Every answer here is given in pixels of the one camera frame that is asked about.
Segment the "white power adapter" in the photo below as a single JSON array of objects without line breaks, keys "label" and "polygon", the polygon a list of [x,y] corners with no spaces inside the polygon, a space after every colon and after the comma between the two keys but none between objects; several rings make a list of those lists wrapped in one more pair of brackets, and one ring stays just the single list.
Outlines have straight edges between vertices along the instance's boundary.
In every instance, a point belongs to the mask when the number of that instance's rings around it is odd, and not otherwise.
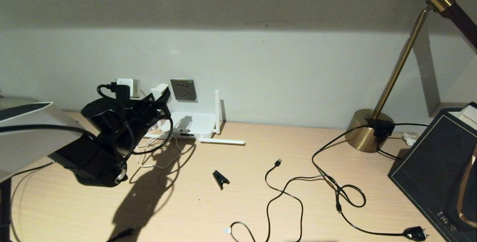
[{"label": "white power adapter", "polygon": [[151,93],[154,95],[154,98],[157,102],[161,101],[161,92],[168,86],[168,84],[161,83],[157,87],[151,88]]}]

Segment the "white router with antennas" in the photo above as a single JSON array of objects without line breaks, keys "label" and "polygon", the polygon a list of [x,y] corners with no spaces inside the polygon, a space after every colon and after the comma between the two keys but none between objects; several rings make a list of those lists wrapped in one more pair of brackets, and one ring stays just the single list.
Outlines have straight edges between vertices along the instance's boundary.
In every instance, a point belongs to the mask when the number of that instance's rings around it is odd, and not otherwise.
[{"label": "white router with antennas", "polygon": [[223,123],[222,114],[224,109],[222,108],[219,90],[215,90],[214,100],[215,112],[172,112],[172,127],[168,123],[163,123],[159,127],[161,134],[149,132],[145,135],[145,138],[165,140],[168,134],[172,134],[176,138],[198,140],[201,143],[244,146],[246,144],[244,140],[213,138],[214,135],[220,135]]}]

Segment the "black clip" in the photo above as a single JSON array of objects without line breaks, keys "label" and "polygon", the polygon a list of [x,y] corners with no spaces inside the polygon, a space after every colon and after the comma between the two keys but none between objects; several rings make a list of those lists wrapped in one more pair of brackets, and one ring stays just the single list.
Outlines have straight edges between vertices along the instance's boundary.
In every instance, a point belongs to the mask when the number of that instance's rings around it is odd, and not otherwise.
[{"label": "black clip", "polygon": [[230,180],[228,180],[223,174],[221,174],[219,171],[215,170],[213,173],[213,178],[215,179],[218,187],[220,188],[221,191],[224,189],[224,184],[230,184]]}]

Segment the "brass desk lamp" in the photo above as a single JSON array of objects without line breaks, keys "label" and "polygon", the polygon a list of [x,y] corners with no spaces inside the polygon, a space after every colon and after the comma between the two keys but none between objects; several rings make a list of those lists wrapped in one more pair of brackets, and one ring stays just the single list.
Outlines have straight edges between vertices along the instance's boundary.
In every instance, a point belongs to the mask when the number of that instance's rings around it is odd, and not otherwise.
[{"label": "brass desk lamp", "polygon": [[386,142],[388,137],[378,138],[373,135],[374,130],[369,127],[367,119],[381,119],[392,120],[388,115],[383,113],[383,108],[393,90],[397,79],[407,62],[407,59],[412,51],[417,37],[421,32],[426,18],[429,13],[434,12],[441,17],[451,21],[465,37],[465,40],[470,44],[470,47],[477,53],[477,24],[467,15],[467,13],[460,7],[456,0],[425,0],[426,6],[420,11],[419,16],[412,28],[410,37],[404,44],[404,48],[399,55],[397,63],[390,75],[383,93],[374,109],[360,109],[357,110],[351,122],[348,125],[347,131],[344,133],[346,142],[362,152],[374,153],[378,152],[381,146]]}]

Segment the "black block on lamp base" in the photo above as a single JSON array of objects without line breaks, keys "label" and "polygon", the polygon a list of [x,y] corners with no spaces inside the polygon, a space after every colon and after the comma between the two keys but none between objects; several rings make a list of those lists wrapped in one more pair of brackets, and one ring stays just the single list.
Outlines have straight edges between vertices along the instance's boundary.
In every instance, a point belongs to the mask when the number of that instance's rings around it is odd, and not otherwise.
[{"label": "black block on lamp base", "polygon": [[390,120],[381,120],[381,119],[367,119],[367,123],[370,128],[374,130],[373,135],[378,138],[385,138],[392,135],[392,132],[395,129],[394,122]]}]

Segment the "grey wall socket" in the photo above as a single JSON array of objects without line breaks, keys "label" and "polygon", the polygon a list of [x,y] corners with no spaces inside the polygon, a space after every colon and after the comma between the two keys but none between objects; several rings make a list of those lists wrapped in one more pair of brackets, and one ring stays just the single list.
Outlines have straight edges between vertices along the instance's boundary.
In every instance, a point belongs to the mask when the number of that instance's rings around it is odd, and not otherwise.
[{"label": "grey wall socket", "polygon": [[197,94],[192,79],[171,79],[174,98],[179,102],[196,102]]}]

